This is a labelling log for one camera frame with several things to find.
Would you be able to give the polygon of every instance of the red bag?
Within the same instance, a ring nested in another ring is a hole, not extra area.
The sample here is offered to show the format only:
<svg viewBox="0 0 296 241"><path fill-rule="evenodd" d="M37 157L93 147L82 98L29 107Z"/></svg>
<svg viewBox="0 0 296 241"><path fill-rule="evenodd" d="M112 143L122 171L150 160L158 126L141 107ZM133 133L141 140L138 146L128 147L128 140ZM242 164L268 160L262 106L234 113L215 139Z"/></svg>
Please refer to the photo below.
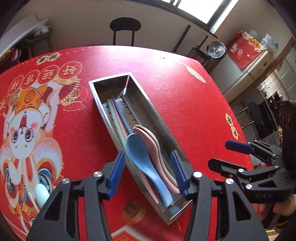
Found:
<svg viewBox="0 0 296 241"><path fill-rule="evenodd" d="M230 42L233 45L228 47L228 54L240 69L245 68L258 55L265 51L265 48L247 32L239 33Z"/></svg>

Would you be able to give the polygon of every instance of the person's hand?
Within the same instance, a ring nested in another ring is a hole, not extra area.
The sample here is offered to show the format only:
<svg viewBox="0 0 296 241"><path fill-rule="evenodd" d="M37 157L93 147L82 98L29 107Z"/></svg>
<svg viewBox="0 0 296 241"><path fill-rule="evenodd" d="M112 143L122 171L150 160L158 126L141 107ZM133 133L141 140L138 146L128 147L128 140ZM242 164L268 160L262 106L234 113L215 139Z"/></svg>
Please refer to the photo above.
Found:
<svg viewBox="0 0 296 241"><path fill-rule="evenodd" d="M281 214L283 216L290 216L296 210L296 195L292 194L291 197L282 203L275 204L273 208L274 213Z"/></svg>
<svg viewBox="0 0 296 241"><path fill-rule="evenodd" d="M268 206L265 203L254 203L252 204L255 212L257 213L260 221L264 220L268 214Z"/></svg>

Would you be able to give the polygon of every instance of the window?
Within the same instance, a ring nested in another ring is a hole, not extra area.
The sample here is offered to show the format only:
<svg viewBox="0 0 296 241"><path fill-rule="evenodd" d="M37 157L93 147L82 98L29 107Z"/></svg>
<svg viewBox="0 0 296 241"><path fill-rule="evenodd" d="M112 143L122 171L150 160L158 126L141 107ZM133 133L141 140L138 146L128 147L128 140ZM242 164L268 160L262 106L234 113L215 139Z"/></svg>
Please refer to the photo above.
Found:
<svg viewBox="0 0 296 241"><path fill-rule="evenodd" d="M162 8L209 31L231 0L130 0Z"/></svg>

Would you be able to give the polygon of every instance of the white tile wall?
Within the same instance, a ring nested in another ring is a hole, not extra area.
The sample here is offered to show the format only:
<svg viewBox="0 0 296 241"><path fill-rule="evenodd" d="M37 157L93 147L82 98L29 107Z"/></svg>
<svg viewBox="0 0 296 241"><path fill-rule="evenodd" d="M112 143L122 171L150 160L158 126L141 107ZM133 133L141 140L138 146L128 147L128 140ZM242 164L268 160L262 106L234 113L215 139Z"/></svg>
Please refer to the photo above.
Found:
<svg viewBox="0 0 296 241"><path fill-rule="evenodd" d="M265 91L267 94L267 99L277 92L279 95L282 95L284 100L289 100L282 83L275 73L272 73L270 76L268 76L263 84L266 86Z"/></svg>

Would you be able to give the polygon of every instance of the pink spoon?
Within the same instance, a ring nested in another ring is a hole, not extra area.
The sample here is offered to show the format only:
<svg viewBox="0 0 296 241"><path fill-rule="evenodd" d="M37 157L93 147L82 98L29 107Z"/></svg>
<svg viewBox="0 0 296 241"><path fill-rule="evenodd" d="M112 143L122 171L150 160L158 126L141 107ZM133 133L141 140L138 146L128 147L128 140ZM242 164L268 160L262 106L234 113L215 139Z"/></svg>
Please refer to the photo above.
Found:
<svg viewBox="0 0 296 241"><path fill-rule="evenodd" d="M174 184L175 187L178 187L178 184L177 184L177 181L176 179L172 176L172 174L169 172L168 168L166 167L164 161L163 161L163 156L161 154L161 150L160 150L160 145L159 145L159 142L156 138L156 136L149 130L147 129L146 127L144 126L141 126L141 125L135 125L134 127L137 127L143 131L145 131L152 139L153 141L155 142L155 144L157 145L157 149L158 149L158 154L159 154L159 160L160 160L160 163L161 163L161 166L163 168L163 171L165 172L165 175L168 177L168 179Z"/></svg>
<svg viewBox="0 0 296 241"><path fill-rule="evenodd" d="M138 134L144 140L148 153L151 156L152 162L154 164L154 167L156 168L161 179L167 185L168 189L170 189L174 193L180 193L179 189L168 179L168 177L164 173L159 159L158 148L153 139L140 128L134 127L133 132Z"/></svg>
<svg viewBox="0 0 296 241"><path fill-rule="evenodd" d="M117 113L117 110L116 110L116 108L115 108L115 105L114 105L114 103L113 103L113 100L110 99L110 102L111 102L112 108L113 108L113 110L114 110L114 113L115 113L115 115L116 115L116 119L117 119L117 121L118 121L118 123L119 123L120 129L121 129L121 132L122 132L122 134L123 134L123 136L124 136L124 139L126 139L126 138L127 138L127 134L126 134L126 131L125 131L124 127L123 127L123 124L122 124L122 122L121 122L121 119L120 119L120 117L119 117L119 115L118 115L118 113ZM148 193L150 194L150 196L152 197L152 199L155 201L155 203L158 204L159 201L158 201L158 199L157 199L155 193L153 192L152 187L150 186L147 177L146 177L145 174L142 173L140 170L139 170L139 173L140 173L140 176L141 176L141 178L142 178L142 180L143 180L143 183L144 183L144 185L145 185L145 187L146 187Z"/></svg>

